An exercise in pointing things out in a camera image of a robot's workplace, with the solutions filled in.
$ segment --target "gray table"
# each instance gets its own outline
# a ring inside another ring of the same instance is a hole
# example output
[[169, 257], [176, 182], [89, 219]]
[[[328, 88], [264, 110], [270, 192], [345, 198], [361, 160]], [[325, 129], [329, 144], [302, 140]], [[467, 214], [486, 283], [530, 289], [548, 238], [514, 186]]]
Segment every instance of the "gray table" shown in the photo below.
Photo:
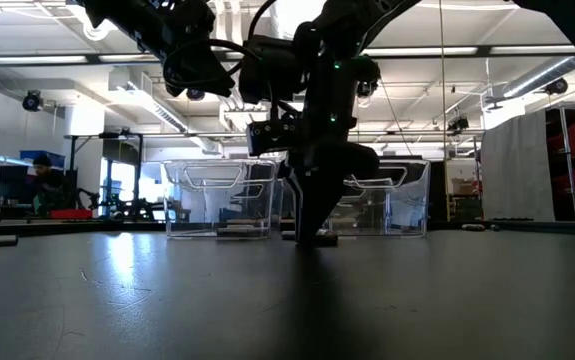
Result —
[[0, 359], [575, 359], [575, 237], [0, 248]]

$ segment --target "white curtain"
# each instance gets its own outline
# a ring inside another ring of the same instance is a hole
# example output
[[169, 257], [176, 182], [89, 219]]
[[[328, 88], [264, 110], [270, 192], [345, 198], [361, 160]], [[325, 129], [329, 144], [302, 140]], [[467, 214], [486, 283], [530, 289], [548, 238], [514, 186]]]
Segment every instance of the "white curtain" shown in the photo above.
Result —
[[486, 219], [555, 221], [545, 110], [485, 132], [482, 144]]

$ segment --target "ventilation pipe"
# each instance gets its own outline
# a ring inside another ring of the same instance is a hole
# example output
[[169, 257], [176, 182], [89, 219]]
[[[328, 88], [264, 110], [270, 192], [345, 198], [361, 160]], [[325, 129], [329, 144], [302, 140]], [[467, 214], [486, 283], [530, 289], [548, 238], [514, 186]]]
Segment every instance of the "ventilation pipe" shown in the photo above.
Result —
[[522, 97], [551, 84], [574, 70], [575, 56], [548, 60], [516, 80], [495, 88], [492, 93], [500, 96], [487, 99], [487, 103], [498, 103]]
[[[134, 103], [142, 106], [160, 121], [172, 126], [179, 133], [193, 133], [196, 130], [189, 126], [189, 122], [181, 115], [175, 112], [165, 100], [158, 99], [154, 95], [154, 86], [151, 78], [145, 73], [141, 73], [140, 81], [132, 81], [129, 69], [118, 67], [109, 73], [108, 90], [109, 91], [127, 91], [134, 97]], [[194, 144], [198, 145], [205, 154], [222, 154], [222, 144], [215, 141], [190, 137]]]

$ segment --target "transparent storage container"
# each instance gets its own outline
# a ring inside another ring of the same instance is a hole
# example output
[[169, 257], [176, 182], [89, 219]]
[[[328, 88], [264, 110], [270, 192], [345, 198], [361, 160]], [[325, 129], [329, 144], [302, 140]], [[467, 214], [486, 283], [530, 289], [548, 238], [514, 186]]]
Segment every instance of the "transparent storage container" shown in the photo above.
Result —
[[273, 161], [183, 160], [162, 166], [168, 236], [270, 235], [276, 178]]
[[381, 160], [375, 179], [345, 181], [325, 227], [339, 236], [424, 236], [430, 169], [428, 161]]

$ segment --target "person sitting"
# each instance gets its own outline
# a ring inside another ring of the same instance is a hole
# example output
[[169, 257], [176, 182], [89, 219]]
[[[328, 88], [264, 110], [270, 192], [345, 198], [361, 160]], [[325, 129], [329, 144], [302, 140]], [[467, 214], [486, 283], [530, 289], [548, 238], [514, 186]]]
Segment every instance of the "person sitting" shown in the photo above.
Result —
[[51, 210], [66, 208], [69, 186], [62, 172], [52, 169], [51, 159], [46, 154], [34, 159], [33, 165], [36, 171], [36, 179], [32, 183], [34, 211], [47, 215]]

